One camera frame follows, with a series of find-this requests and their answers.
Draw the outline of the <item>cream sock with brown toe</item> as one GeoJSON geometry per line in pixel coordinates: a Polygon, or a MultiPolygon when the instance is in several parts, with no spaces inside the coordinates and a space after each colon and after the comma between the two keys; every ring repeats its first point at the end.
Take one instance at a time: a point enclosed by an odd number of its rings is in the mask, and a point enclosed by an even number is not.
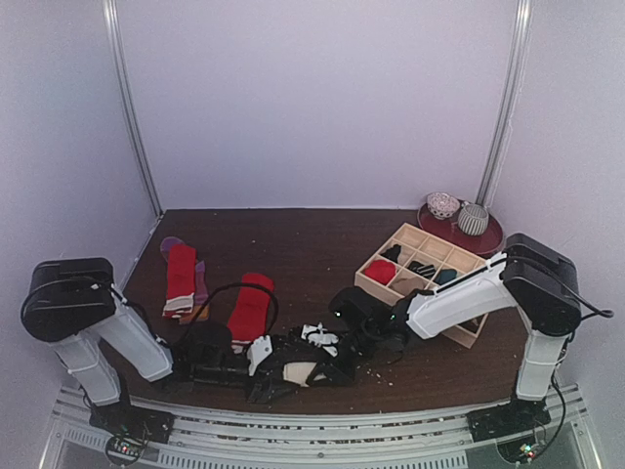
{"type": "Polygon", "coordinates": [[[322,374],[314,372],[315,367],[315,362],[290,362],[283,368],[282,379],[300,387],[309,387],[311,383],[323,378],[322,374]]]}

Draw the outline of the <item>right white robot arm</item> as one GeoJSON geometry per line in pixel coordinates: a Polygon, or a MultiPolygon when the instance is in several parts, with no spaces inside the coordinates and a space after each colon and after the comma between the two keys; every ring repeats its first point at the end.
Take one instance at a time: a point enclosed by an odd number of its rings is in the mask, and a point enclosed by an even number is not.
{"type": "Polygon", "coordinates": [[[304,340],[329,353],[332,363],[353,366],[378,349],[403,353],[458,324],[492,312],[519,309],[529,322],[515,398],[501,409],[507,430],[522,430],[538,414],[565,340],[582,320],[577,270],[559,252],[526,234],[513,234],[504,250],[472,272],[433,290],[413,289],[392,306],[360,287],[341,290],[331,302],[348,329],[333,336],[318,327],[304,340]]]}

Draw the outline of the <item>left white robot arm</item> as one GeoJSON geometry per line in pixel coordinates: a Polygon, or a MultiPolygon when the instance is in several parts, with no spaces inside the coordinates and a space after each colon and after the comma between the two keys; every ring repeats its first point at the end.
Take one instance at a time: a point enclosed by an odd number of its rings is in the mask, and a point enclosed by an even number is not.
{"type": "Polygon", "coordinates": [[[104,420],[120,434],[134,432],[141,415],[123,399],[126,384],[104,357],[102,342],[145,381],[163,390],[184,383],[235,387],[244,390],[248,402],[267,404],[298,388],[284,380],[282,363],[271,364],[269,337],[237,354],[230,330],[218,322],[193,322],[172,342],[158,336],[143,307],[116,288],[112,265],[105,258],[39,263],[20,319],[32,337],[55,351],[92,402],[103,407],[104,420]]]}

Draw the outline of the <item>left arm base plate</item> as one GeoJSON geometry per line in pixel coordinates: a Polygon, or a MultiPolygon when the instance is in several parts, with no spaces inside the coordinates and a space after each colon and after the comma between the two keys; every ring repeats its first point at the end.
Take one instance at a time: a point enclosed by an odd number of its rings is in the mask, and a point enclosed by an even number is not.
{"type": "Polygon", "coordinates": [[[167,444],[175,423],[175,416],[170,412],[116,403],[104,406],[95,405],[91,410],[89,423],[111,435],[167,444]]]}

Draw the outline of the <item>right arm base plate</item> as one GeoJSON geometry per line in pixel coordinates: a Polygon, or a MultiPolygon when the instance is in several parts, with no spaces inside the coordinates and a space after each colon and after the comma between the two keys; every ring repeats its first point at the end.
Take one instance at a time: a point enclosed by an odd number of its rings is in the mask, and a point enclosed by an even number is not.
{"type": "Polygon", "coordinates": [[[551,415],[543,401],[513,400],[504,405],[471,411],[466,418],[475,443],[529,431],[551,422],[551,415]]]}

